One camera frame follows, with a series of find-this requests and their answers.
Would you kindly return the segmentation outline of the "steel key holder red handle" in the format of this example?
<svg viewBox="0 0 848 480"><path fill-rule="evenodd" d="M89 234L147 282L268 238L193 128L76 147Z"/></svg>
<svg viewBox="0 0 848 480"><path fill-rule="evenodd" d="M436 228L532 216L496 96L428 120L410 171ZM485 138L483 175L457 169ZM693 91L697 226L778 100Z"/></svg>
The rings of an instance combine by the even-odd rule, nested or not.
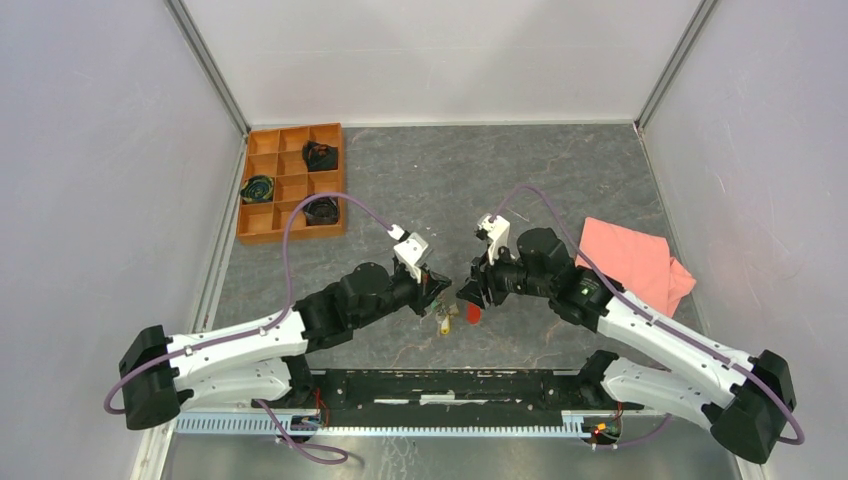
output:
<svg viewBox="0 0 848 480"><path fill-rule="evenodd" d="M460 317L458 305L447 303L444 300L434 300L430 304L429 310L436 320L438 333L442 336L451 332L453 321Z"/></svg>

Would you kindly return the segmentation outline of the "red key tag with ring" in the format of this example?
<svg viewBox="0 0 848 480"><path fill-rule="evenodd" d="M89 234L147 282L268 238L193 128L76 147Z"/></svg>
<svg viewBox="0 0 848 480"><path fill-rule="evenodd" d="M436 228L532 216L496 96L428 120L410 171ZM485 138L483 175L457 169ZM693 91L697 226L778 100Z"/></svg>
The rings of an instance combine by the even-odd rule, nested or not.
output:
<svg viewBox="0 0 848 480"><path fill-rule="evenodd" d="M482 318L482 309L473 303L468 303L465 318L470 325L478 325Z"/></svg>

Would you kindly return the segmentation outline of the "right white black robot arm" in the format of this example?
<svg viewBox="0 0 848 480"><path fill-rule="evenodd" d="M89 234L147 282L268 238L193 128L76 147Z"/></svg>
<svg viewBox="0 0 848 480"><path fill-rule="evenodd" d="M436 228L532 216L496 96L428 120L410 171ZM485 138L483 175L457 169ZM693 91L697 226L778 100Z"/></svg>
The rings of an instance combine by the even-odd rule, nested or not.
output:
<svg viewBox="0 0 848 480"><path fill-rule="evenodd" d="M473 259L460 299L481 309L509 295L543 298L563 321L617 340L660 363L649 368L597 352L577 382L591 408L610 401L640 404L708 431L726 450L765 464L779 443L799 444L797 405L788 362L765 349L758 355L716 342L659 312L613 279L575 264L550 228L522 233L507 246L509 224L484 217L475 234L486 244Z"/></svg>

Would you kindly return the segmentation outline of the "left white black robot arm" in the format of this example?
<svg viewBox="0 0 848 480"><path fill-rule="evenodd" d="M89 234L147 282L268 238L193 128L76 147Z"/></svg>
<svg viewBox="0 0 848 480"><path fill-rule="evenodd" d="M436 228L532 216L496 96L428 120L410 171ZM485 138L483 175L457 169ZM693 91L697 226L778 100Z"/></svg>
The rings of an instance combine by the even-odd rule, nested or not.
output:
<svg viewBox="0 0 848 480"><path fill-rule="evenodd" d="M399 261L393 266L362 263L285 312L231 327L185 335L160 325L141 330L118 363L127 429L153 428L209 402L306 405L314 381L287 360L348 342L404 307L422 316L452 284L429 268L415 275Z"/></svg>

